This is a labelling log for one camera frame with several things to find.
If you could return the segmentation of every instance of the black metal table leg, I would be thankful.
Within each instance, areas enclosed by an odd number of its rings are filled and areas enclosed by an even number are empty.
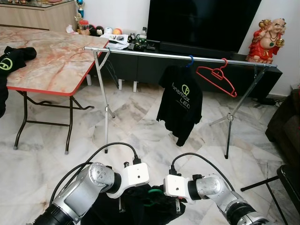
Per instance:
[[[73,96],[70,96],[70,124],[69,124],[69,132],[67,134],[67,143],[66,143],[66,151],[65,154],[69,154],[69,143],[73,126]]]
[[[23,119],[23,123],[19,129],[19,132],[17,134],[17,137],[15,139],[15,145],[14,145],[14,150],[17,150],[18,149],[18,144],[19,144],[19,139],[20,139],[20,135],[24,129],[24,126],[27,122],[27,115],[28,115],[28,111],[27,111],[27,92],[23,92],[23,98],[24,98],[24,119]]]
[[[70,137],[71,137],[72,127],[73,127],[73,109],[87,110],[89,108],[93,109],[94,107],[91,105],[89,105],[87,107],[82,107],[73,96],[70,96],[70,106],[64,106],[64,105],[53,105],[50,101],[35,102],[34,100],[32,100],[30,97],[27,96],[27,92],[25,92],[25,91],[17,91],[17,92],[19,92],[24,98],[24,119],[23,119],[23,123],[19,129],[19,132],[18,132],[16,140],[15,140],[14,150],[18,149],[20,135],[25,127],[25,124],[26,123],[36,123],[36,124],[46,124],[46,125],[69,127],[69,131],[67,134],[66,150],[65,150],[65,154],[67,155],[69,153],[69,143],[70,143]],[[27,120],[27,117],[28,117],[27,101],[30,101],[31,103],[33,103],[35,105],[70,109],[70,123],[62,124],[62,123],[50,123],[50,122],[43,122],[43,121]],[[78,105],[78,107],[73,107],[73,102],[75,102],[75,104]]]

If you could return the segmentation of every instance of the brown sofa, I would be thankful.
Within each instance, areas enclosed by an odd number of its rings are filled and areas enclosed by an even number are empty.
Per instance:
[[[300,167],[300,90],[293,90],[268,124],[266,136],[277,142],[289,163]]]

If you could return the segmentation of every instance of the trophy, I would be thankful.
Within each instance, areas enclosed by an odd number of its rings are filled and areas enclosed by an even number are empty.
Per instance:
[[[74,1],[78,6],[78,12],[81,14],[81,17],[83,18],[83,6],[84,6],[83,0],[74,0]]]

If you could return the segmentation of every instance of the white marble tile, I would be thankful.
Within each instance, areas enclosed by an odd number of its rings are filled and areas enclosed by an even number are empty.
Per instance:
[[[57,182],[71,168],[84,162],[105,143],[104,101],[98,78],[93,86],[81,87],[75,98],[86,107],[95,109],[74,110],[74,124],[69,155],[65,155],[67,127],[39,124],[26,125],[21,134],[19,150],[14,151],[16,133],[23,120],[23,98],[15,91],[9,92],[7,112],[0,119],[0,177],[5,184],[0,193],[0,224],[26,224],[47,207]],[[266,186],[241,192],[240,188],[276,175],[284,164],[278,147],[270,143],[264,129],[276,108],[258,105],[246,99],[232,125],[229,159],[224,158],[227,139],[227,122],[209,126],[232,110],[238,100],[219,93],[203,93],[202,119],[194,126],[183,147],[176,145],[177,138],[166,130],[164,122],[156,117],[163,89],[157,85],[138,84],[132,92],[132,82],[123,82],[123,90],[105,80],[107,100],[116,118],[109,116],[109,142],[122,141],[134,146],[137,154],[149,167],[150,184],[163,184],[172,160],[185,152],[196,152],[215,164],[228,177],[236,191],[258,212],[268,215],[280,224],[280,215]],[[34,100],[51,99],[56,104],[68,105],[68,98],[31,94]],[[29,103],[29,117],[33,120],[69,123],[68,109],[47,108]],[[111,146],[93,161],[111,165],[114,171],[123,169],[124,162],[132,164],[133,153],[127,146]],[[175,163],[182,176],[217,173],[203,160],[185,156]],[[289,198],[279,180],[270,186],[279,198],[289,224],[298,224],[299,218],[289,204]],[[170,224],[228,224],[211,200],[201,200],[187,205],[186,213]]]
[[[1,225],[32,223],[44,211],[44,204],[19,204],[0,206]]]
[[[212,204],[211,208],[207,211],[206,215],[203,217],[202,221],[197,223],[199,225],[208,224],[218,224],[218,225],[228,225],[227,220],[221,214],[216,204]]]
[[[120,142],[125,139],[128,134],[122,130],[113,121],[108,120],[108,143]],[[100,121],[94,129],[92,136],[92,142],[97,146],[101,147],[105,145],[105,120]]]
[[[297,212],[292,201],[287,197],[287,193],[284,190],[284,193],[281,191],[273,191],[276,200],[279,202],[279,206],[284,214],[284,217],[288,224],[299,224],[300,216]],[[277,224],[284,224],[282,217],[280,216],[276,204],[272,201],[270,210],[268,212],[268,217],[272,218]]]

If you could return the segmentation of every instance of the blue hanger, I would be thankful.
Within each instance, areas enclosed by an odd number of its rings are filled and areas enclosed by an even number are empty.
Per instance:
[[[193,63],[194,63],[194,57],[193,57],[192,55],[189,55],[189,57],[192,58],[192,62],[189,63],[189,64],[187,64],[186,67],[190,67],[190,66],[193,65]]]

